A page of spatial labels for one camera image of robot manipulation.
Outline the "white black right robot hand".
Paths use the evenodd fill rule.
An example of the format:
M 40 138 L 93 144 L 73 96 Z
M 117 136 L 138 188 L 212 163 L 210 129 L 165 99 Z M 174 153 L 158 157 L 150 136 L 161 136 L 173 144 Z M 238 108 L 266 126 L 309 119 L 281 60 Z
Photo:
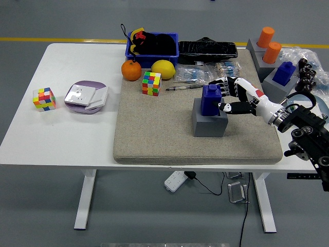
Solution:
M 241 77 L 221 77 L 209 82 L 222 88 L 222 96 L 233 96 L 238 102 L 217 103 L 220 111 L 227 114 L 253 114 L 261 116 L 263 120 L 273 125 L 285 112 L 282 105 L 271 102 L 269 98 L 249 81 Z

